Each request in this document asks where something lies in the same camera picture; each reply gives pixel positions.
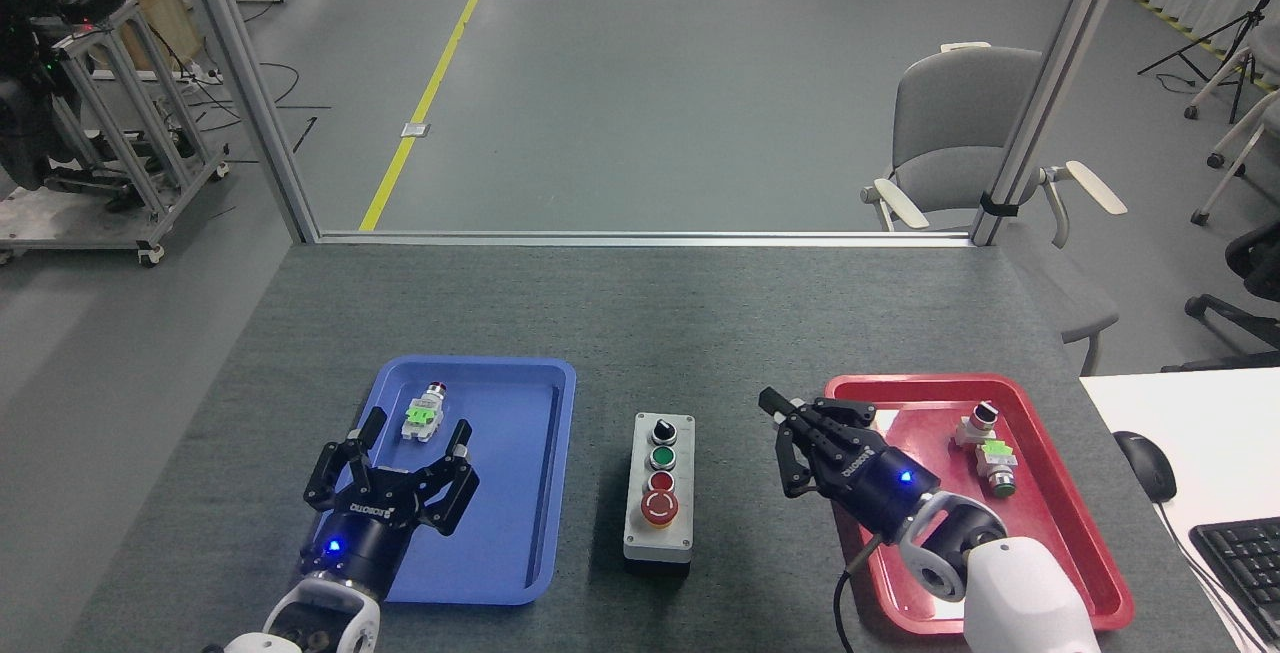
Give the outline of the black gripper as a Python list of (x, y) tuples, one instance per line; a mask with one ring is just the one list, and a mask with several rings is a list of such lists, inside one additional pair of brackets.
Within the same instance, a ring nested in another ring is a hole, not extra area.
[[(303, 501), (326, 517), (300, 552), (302, 575), (349, 583), (376, 602), (387, 599), (415, 529), (453, 535), (480, 483), (468, 460), (467, 419), (456, 424), (445, 453), (415, 472), (372, 465), (370, 452), (385, 424), (385, 411), (374, 407), (360, 430), (321, 448)], [(338, 492), (343, 469), (352, 480)]]
[(787, 498), (817, 492), (892, 545), (925, 497), (940, 489), (938, 475), (897, 447), (883, 446), (872, 429), (872, 403), (829, 397), (794, 403), (772, 387), (756, 403), (777, 428), (774, 453)]

